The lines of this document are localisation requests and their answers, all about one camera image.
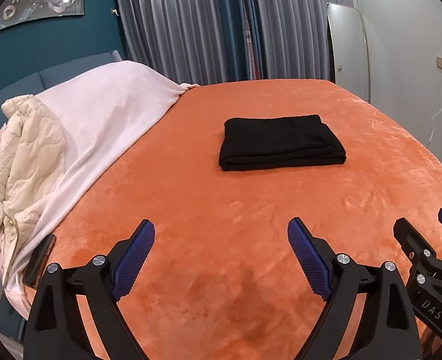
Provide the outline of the black pants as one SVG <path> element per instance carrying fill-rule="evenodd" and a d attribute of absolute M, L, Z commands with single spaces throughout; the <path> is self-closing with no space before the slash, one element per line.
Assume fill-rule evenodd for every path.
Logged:
<path fill-rule="evenodd" d="M 341 141 L 318 115 L 224 123 L 219 165 L 225 172 L 338 165 L 346 159 Z"/>

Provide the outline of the black phone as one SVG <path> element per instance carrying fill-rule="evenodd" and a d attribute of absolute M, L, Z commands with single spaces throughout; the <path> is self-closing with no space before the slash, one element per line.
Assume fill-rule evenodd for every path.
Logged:
<path fill-rule="evenodd" d="M 56 236 L 49 234 L 34 249 L 23 275 L 25 286 L 37 289 L 44 274 L 47 260 L 56 243 Z"/>

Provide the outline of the orange velvet bed cover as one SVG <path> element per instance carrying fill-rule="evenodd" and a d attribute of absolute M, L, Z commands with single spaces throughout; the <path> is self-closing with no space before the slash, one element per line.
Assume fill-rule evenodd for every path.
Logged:
<path fill-rule="evenodd" d="M 224 172 L 232 117 L 318 115 L 340 166 Z M 299 217 L 360 264 L 410 263 L 393 236 L 408 219 L 442 259 L 442 164 L 390 117 L 325 80 L 192 88 L 85 193 L 57 227 L 51 260 L 86 264 L 143 219 L 156 238 L 123 316 L 151 359 L 292 359 L 324 303 L 288 239 Z"/>

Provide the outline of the cream quilted blanket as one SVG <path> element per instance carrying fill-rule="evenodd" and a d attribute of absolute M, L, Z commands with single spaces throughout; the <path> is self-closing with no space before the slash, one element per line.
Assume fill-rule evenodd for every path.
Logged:
<path fill-rule="evenodd" d="M 67 142 L 61 122 L 33 95 L 1 106 L 0 275 L 6 275 L 65 174 Z"/>

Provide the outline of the white bed sheet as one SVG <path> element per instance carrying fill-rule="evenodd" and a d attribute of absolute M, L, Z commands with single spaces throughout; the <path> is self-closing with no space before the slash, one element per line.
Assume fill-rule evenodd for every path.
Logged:
<path fill-rule="evenodd" d="M 121 61 L 33 95 L 61 122 L 67 147 L 64 176 L 8 273 L 0 276 L 7 300 L 23 318 L 31 309 L 23 275 L 34 249 L 188 88 L 141 63 Z"/>

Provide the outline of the grey blue curtains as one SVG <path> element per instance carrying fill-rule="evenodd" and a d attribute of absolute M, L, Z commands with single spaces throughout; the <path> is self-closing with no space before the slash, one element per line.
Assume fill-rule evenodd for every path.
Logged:
<path fill-rule="evenodd" d="M 118 0 L 131 60 L 176 82 L 321 79 L 327 8 L 355 0 Z"/>

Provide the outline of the wall art picture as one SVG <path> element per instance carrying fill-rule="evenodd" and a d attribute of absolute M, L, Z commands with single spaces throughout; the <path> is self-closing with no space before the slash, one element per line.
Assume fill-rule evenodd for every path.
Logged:
<path fill-rule="evenodd" d="M 5 0 L 0 6 L 0 31 L 30 21 L 83 15 L 84 0 Z"/>

